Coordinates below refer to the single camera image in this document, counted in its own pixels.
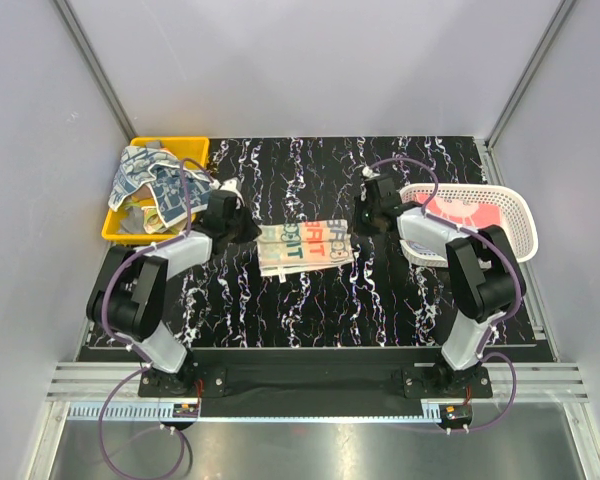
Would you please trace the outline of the colourful rabbit text towel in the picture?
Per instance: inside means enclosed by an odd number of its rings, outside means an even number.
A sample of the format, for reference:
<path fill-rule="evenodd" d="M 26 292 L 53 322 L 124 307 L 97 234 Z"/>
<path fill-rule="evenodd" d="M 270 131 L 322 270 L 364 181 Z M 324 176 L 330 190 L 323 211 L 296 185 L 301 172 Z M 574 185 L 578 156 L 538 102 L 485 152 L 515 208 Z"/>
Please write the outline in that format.
<path fill-rule="evenodd" d="M 264 225 L 257 237 L 260 273 L 279 277 L 351 264 L 354 255 L 344 219 Z"/>

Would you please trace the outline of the pink rabbit towel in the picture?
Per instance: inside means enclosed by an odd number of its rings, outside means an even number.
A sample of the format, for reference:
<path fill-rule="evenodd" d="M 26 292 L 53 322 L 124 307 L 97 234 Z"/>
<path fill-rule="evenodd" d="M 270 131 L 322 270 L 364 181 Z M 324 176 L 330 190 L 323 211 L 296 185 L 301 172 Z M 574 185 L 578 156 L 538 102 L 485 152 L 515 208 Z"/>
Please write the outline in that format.
<path fill-rule="evenodd" d="M 493 204 L 468 202 L 461 199 L 446 200 L 436 196 L 427 205 L 427 211 L 435 216 L 456 224 L 462 223 L 464 226 L 476 230 L 491 225 L 506 227 L 506 220 L 501 209 Z"/>

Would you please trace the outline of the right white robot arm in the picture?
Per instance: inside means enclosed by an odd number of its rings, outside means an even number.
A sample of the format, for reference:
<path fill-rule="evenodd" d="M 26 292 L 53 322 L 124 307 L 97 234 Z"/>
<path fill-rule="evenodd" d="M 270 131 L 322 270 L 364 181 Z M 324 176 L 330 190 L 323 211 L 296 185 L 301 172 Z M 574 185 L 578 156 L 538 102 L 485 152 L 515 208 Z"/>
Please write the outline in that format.
<path fill-rule="evenodd" d="M 478 229 L 403 202 L 393 180 L 370 168 L 355 197 L 353 232 L 396 232 L 446 260 L 457 314 L 425 383 L 446 396 L 466 389 L 482 362 L 488 333 L 518 310 L 526 286 L 505 230 Z"/>

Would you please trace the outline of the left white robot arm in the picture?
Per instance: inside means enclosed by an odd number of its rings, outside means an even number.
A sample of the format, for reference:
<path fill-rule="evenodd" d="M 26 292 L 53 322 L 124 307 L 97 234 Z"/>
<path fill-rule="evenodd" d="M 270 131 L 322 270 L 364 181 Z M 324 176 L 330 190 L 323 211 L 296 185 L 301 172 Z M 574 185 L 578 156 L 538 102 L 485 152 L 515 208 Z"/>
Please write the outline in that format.
<path fill-rule="evenodd" d="M 191 228 L 156 245 L 109 249 L 86 305 L 86 317 L 135 352 L 176 396 L 195 386 L 193 358 L 165 325 L 169 280 L 221 255 L 230 244 L 261 234 L 238 189 L 229 182 L 211 192 Z"/>

